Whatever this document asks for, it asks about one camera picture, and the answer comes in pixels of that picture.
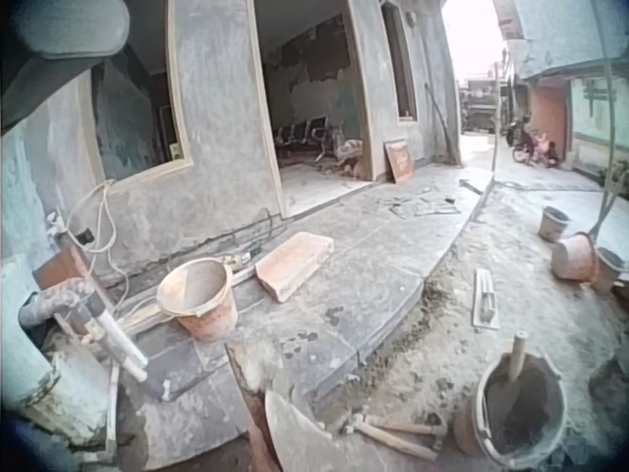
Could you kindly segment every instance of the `wheel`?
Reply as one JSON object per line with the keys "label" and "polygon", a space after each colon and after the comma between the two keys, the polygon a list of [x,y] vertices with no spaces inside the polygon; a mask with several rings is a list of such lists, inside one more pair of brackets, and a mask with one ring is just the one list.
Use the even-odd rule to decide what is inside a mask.
{"label": "wheel", "polygon": [[513,147],[513,160],[516,162],[524,162],[527,160],[527,151],[522,146]]}

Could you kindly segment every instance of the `plastic bucket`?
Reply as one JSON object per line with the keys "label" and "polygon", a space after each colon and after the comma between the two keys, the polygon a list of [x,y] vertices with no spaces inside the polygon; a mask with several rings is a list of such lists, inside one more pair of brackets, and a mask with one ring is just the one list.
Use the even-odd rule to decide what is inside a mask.
{"label": "plastic bucket", "polygon": [[550,268],[558,278],[590,282],[599,273],[599,258],[592,237],[577,233],[552,248]]}
{"label": "plastic bucket", "polygon": [[592,283],[592,288],[599,293],[607,293],[624,270],[625,262],[606,248],[597,248],[597,254],[599,255],[599,275]]}
{"label": "plastic bucket", "polygon": [[166,275],[157,304],[202,341],[227,336],[238,321],[232,270],[216,259],[190,261]]}
{"label": "plastic bucket", "polygon": [[566,399],[549,360],[527,354],[522,374],[507,388],[510,354],[489,366],[454,420],[463,452],[484,455],[501,468],[535,468],[561,442]]}
{"label": "plastic bucket", "polygon": [[563,211],[552,206],[545,206],[538,234],[542,239],[554,243],[559,241],[569,222],[570,218]]}

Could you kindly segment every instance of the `house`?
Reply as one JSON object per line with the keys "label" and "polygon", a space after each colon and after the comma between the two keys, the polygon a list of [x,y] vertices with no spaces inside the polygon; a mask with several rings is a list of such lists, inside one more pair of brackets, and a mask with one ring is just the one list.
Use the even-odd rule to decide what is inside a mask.
{"label": "house", "polygon": [[[246,244],[269,218],[386,178],[386,142],[406,140],[418,165],[445,154],[427,86],[458,135],[438,2],[127,4],[124,49],[3,137],[3,258],[24,254],[30,269],[52,258],[53,212],[67,220],[74,208],[73,233],[95,235],[100,197],[82,203],[105,182],[115,228],[104,220],[101,241],[115,229],[112,260],[128,275]],[[284,165],[278,138],[315,124],[362,141],[357,176]],[[95,270],[105,285],[121,279],[104,261]]]}
{"label": "house", "polygon": [[[609,150],[609,108],[603,54],[590,0],[494,0],[514,72],[528,85],[532,122],[573,151],[577,170],[596,176]],[[613,70],[615,155],[629,159],[629,7],[599,0],[607,56]]]}

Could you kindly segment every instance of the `white cable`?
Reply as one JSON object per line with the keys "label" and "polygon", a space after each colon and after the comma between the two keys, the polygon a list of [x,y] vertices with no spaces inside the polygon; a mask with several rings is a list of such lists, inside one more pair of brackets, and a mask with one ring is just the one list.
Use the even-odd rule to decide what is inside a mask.
{"label": "white cable", "polygon": [[[68,233],[68,236],[70,236],[70,239],[72,239],[72,241],[81,249],[83,249],[86,253],[93,254],[93,258],[91,259],[91,262],[89,264],[89,270],[87,271],[86,278],[91,276],[91,273],[93,272],[94,267],[96,266],[96,259],[98,258],[99,255],[103,253],[106,254],[107,262],[109,263],[111,268],[114,271],[120,273],[125,278],[125,291],[122,294],[122,297],[120,297],[120,300],[118,300],[118,303],[116,303],[116,306],[114,307],[114,312],[118,310],[120,305],[125,301],[125,299],[127,298],[127,295],[129,294],[129,276],[124,271],[119,269],[111,259],[111,248],[116,243],[116,239],[118,237],[118,229],[116,228],[116,223],[114,222],[114,218],[111,215],[111,211],[109,209],[107,193],[109,192],[109,188],[115,182],[116,181],[113,179],[105,180],[103,183],[98,184],[96,187],[91,189],[83,198],[81,198],[74,205],[74,207],[70,211],[70,214],[68,214],[68,219],[66,221],[66,232]],[[75,213],[79,210],[79,208],[82,207],[86,202],[88,202],[89,199],[91,199],[101,189],[102,189],[102,199],[100,201],[100,205],[98,206],[98,217],[96,219],[95,244],[94,244],[94,248],[88,248],[87,246],[81,244],[79,240],[76,238],[76,236],[72,234],[72,231],[70,231],[70,222],[72,221],[72,218],[74,217]],[[103,211],[105,212],[107,219],[109,220],[109,224],[111,225],[111,236],[109,237],[109,241],[107,241],[107,243],[104,246],[99,247]]]}

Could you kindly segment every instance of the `sky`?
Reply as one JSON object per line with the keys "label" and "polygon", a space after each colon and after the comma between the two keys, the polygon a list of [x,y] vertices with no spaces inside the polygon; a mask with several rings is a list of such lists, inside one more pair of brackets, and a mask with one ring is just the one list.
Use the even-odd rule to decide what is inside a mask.
{"label": "sky", "polygon": [[447,0],[443,20],[457,81],[486,73],[502,60],[504,43],[493,0]]}

